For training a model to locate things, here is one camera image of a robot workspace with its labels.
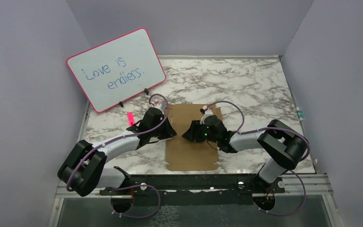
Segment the brown cardboard box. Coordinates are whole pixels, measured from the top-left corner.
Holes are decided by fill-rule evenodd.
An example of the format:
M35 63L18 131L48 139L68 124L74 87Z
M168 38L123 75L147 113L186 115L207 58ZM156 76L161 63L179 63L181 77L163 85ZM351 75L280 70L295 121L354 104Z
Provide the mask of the brown cardboard box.
M203 104L171 104L168 120L177 135L166 141L165 161L169 171L214 171L218 169L215 143L189 142L182 135L193 120L200 120Z

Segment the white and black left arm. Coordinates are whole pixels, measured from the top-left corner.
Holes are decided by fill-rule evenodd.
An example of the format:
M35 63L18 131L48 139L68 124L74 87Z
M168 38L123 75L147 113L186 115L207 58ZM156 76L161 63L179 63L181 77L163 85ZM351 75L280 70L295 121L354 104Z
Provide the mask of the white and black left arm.
M163 109L150 107L143 118L117 137L98 143L78 141L58 170L57 177L66 183L68 191L81 197L102 187L104 165L126 152L151 143L152 138L166 140L176 136Z

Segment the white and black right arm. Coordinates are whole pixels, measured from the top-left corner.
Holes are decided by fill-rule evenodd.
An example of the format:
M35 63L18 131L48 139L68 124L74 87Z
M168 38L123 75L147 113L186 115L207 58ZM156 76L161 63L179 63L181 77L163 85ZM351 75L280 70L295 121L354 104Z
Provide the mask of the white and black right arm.
M266 192L273 182L310 153L308 140L280 120L272 120L267 127L237 132L229 131L215 115L193 120L182 135L189 142L213 142L225 153L263 148L271 159L263 165L254 178L253 185L259 192Z

